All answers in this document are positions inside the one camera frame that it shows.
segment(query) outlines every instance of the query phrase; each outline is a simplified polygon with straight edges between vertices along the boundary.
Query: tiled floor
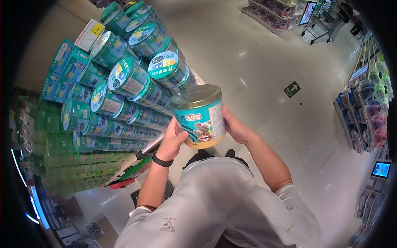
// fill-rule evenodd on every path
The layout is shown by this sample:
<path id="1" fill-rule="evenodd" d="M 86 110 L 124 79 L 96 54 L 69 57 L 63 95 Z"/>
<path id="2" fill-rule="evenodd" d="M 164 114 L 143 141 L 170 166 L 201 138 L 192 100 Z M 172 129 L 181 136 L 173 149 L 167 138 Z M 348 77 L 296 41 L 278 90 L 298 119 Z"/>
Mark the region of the tiled floor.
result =
<path id="1" fill-rule="evenodd" d="M 301 37 L 301 29 L 275 35 L 241 13 L 246 0 L 145 3 L 154 6 L 203 81 L 219 85 L 224 104 L 259 132 L 287 164 L 293 183 L 321 226 L 321 247 L 343 245 L 352 231 L 356 196 L 374 157 L 349 149 L 332 105 L 357 59 L 360 42 L 350 34 L 351 26 L 345 25 L 334 43 L 320 40 L 310 46 L 313 38 L 308 33 Z M 289 99 L 283 89 L 293 81 L 301 90 Z M 255 181 L 268 188 L 248 150 L 229 135 L 212 150 L 222 156 L 230 148 L 249 163 Z M 181 147 L 170 168 L 174 185 L 196 152 Z M 100 200 L 95 202 L 100 204 L 94 208 L 115 219 L 110 222 L 119 232 L 133 208 L 129 197 L 133 190 L 96 191 Z M 89 204 L 83 199 L 86 194 L 77 193 Z"/>

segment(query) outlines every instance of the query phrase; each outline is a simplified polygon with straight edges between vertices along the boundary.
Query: black shoe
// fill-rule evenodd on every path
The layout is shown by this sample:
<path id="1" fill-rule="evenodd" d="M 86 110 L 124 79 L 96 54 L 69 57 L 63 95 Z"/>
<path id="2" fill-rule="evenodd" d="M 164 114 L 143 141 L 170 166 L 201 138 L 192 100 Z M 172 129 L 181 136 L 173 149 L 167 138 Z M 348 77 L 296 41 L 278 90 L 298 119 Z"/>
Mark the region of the black shoe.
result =
<path id="1" fill-rule="evenodd" d="M 236 152 L 235 152 L 233 149 L 229 149 L 229 150 L 226 152 L 225 157 L 228 157 L 228 158 L 235 158 L 235 157 L 236 157 Z"/>

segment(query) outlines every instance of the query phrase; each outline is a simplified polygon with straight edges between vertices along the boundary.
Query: yellow price label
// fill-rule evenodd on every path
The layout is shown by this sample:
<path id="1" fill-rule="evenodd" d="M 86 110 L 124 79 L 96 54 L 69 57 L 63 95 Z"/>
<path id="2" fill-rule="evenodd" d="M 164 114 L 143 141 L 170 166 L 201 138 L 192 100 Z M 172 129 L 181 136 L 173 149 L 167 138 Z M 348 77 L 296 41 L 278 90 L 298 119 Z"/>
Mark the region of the yellow price label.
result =
<path id="1" fill-rule="evenodd" d="M 91 33 L 93 33 L 94 35 L 98 36 L 100 34 L 100 32 L 102 32 L 102 30 L 105 28 L 104 25 L 97 23 L 95 24 L 95 26 L 91 29 Z"/>

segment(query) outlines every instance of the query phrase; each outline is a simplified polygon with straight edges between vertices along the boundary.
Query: monitor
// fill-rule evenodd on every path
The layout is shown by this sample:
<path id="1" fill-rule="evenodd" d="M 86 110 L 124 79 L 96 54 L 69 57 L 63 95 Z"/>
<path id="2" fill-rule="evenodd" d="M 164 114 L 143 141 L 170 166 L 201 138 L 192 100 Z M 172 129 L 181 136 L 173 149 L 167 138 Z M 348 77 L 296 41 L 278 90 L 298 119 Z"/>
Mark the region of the monitor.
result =
<path id="1" fill-rule="evenodd" d="M 387 178 L 390 171 L 390 165 L 391 163 L 389 162 L 376 162 L 371 176 Z"/>

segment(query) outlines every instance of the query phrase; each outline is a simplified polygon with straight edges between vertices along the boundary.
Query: wristwatch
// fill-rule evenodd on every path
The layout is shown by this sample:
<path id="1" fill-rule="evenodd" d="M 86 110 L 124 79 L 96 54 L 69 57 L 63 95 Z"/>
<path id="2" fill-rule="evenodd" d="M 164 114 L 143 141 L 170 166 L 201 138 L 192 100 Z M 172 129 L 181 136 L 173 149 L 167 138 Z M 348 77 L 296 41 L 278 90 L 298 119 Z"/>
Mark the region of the wristwatch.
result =
<path id="1" fill-rule="evenodd" d="M 152 159 L 153 161 L 158 164 L 161 165 L 162 167 L 170 167 L 173 163 L 173 159 L 171 161 L 163 161 L 161 159 L 159 159 L 158 157 L 156 157 L 156 151 L 154 151 L 153 155 L 152 155 Z"/>

